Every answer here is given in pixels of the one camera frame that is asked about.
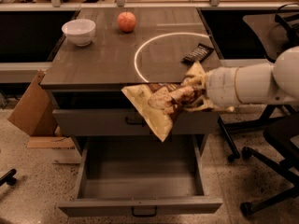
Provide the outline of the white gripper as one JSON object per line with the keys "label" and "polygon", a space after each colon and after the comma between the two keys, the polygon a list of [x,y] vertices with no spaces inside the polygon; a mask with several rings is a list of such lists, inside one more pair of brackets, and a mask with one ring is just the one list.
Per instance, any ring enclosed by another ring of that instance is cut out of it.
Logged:
{"label": "white gripper", "polygon": [[195,62],[185,74],[182,86],[204,87],[206,82],[206,95],[190,105],[186,105],[187,112],[213,111],[233,112],[231,105],[240,105],[235,88],[236,67],[220,67],[205,72],[199,62]]}

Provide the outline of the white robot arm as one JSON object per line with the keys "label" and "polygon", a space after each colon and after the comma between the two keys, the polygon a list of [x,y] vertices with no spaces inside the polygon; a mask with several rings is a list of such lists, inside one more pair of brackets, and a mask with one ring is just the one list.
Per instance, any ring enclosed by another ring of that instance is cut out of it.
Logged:
{"label": "white robot arm", "polygon": [[286,49],[274,63],[222,66],[205,72],[196,62],[186,73],[182,85],[203,89],[204,107],[232,111],[238,105],[297,105],[299,47]]}

